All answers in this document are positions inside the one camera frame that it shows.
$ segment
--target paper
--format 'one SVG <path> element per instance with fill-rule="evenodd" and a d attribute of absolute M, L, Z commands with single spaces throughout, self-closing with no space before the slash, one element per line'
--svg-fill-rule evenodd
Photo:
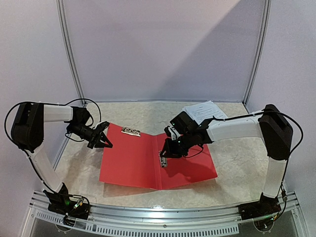
<path fill-rule="evenodd" d="M 152 136 L 141 133 L 132 136 L 121 132 L 122 127 L 110 124 L 107 137 L 113 148 L 103 152 L 100 181 L 110 184 L 149 188 L 171 189 L 217 177 L 207 145 L 203 152 L 192 158 L 168 158 L 168 166 L 161 168 L 159 151 L 165 134 Z M 194 146 L 188 156 L 201 150 Z"/>
<path fill-rule="evenodd" d="M 186 112 L 198 124 L 201 124 L 204 119 L 210 119 L 213 116 L 217 119 L 226 119 L 227 115 L 212 101 L 185 106 L 182 111 Z"/>

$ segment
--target beige table surface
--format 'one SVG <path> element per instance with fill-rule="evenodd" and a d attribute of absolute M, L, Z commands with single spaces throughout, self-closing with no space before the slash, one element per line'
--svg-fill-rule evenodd
<path fill-rule="evenodd" d="M 102 120 L 157 135 L 170 125 L 188 102 L 99 103 Z M 228 117 L 246 114 L 238 103 L 217 103 Z M 99 121 L 94 104 L 88 110 Z M 265 182 L 268 158 L 260 138 L 237 138 L 209 145 L 218 178 L 178 187 L 151 190 L 105 184 L 99 181 L 102 149 L 91 150 L 87 142 L 69 141 L 56 168 L 71 194 L 98 204 L 187 208 L 226 205 L 259 199 Z"/>

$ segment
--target metal frame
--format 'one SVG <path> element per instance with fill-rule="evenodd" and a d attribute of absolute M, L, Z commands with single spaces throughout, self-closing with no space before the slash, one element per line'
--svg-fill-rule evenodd
<path fill-rule="evenodd" d="M 259 68 L 260 58 L 261 58 L 261 54 L 262 54 L 262 50 L 263 50 L 263 46 L 264 46 L 264 40 L 265 40 L 266 33 L 267 33 L 270 8 L 271 8 L 271 0 L 266 0 L 265 1 L 265 8 L 264 8 L 263 15 L 262 15 L 262 22 L 261 22 L 261 26 L 260 26 L 260 33 L 259 33 L 259 38 L 258 38 L 258 43 L 257 43 L 255 60 L 254 60 L 253 65 L 252 65 L 249 84 L 247 86 L 247 89 L 245 91 L 245 95 L 244 95 L 244 98 L 242 101 L 242 103 L 245 105 L 245 107 L 249 101 L 251 90 L 252 90 L 253 84 L 254 84 L 254 80 L 256 78 L 256 74 L 257 74 L 257 71 Z"/>
<path fill-rule="evenodd" d="M 79 74 L 78 74 L 76 64 L 75 64 L 73 49 L 72 49 L 71 43 L 70 43 L 70 37 L 69 37 L 67 21 L 66 21 L 65 5 L 64 5 L 63 0 L 57 0 L 57 10 L 58 10 L 59 22 L 60 22 L 60 27 L 61 27 L 63 39 L 64 39 L 65 50 L 66 50 L 66 54 L 68 57 L 70 71 L 71 71 L 72 76 L 73 76 L 73 80 L 75 83 L 78 97 L 82 99 L 82 98 L 84 98 L 84 93 L 83 93 Z"/>
<path fill-rule="evenodd" d="M 48 198 L 43 193 L 34 192 L 27 223 L 21 236 L 30 236 L 35 218 L 64 226 L 63 216 L 49 212 L 48 204 Z M 215 207 L 163 209 L 92 204 L 89 219 L 77 219 L 74 229 L 116 237 L 227 236 L 239 233 L 238 224 L 253 221 L 241 220 L 238 205 L 239 203 Z M 304 231 L 304 219 L 301 217 L 294 192 L 288 193 L 286 211 L 295 213 L 295 224 L 300 236 L 308 236 Z"/>

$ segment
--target table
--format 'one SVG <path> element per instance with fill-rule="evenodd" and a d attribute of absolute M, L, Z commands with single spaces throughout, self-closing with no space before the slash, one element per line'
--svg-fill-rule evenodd
<path fill-rule="evenodd" d="M 169 121 L 192 102 L 99 103 L 102 120 L 157 135 Z M 228 117 L 246 114 L 240 103 L 217 103 Z M 95 123 L 99 120 L 94 104 L 87 109 Z M 97 204 L 189 208 L 226 205 L 259 199 L 265 182 L 268 157 L 262 139 L 237 138 L 209 144 L 218 178 L 178 187 L 151 190 L 105 184 L 99 181 L 102 149 L 91 150 L 87 142 L 69 141 L 56 173 L 71 194 L 86 196 Z"/>

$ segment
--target white wall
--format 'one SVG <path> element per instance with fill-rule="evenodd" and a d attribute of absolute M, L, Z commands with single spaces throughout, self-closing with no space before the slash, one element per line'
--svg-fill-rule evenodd
<path fill-rule="evenodd" d="M 65 1 L 85 96 L 241 101 L 264 2 Z"/>
<path fill-rule="evenodd" d="M 77 98 L 61 36 L 56 1 L 0 2 L 0 118 L 25 100 L 68 102 Z M 45 127 L 53 161 L 64 124 Z M 0 236 L 17 237 L 34 189 L 40 183 L 29 161 L 0 129 Z"/>
<path fill-rule="evenodd" d="M 296 119 L 304 140 L 289 162 L 286 184 L 294 190 L 311 236 L 316 236 L 316 2 L 272 1 L 258 74 L 248 103 L 274 103 Z M 299 139 L 295 131 L 294 142 Z"/>

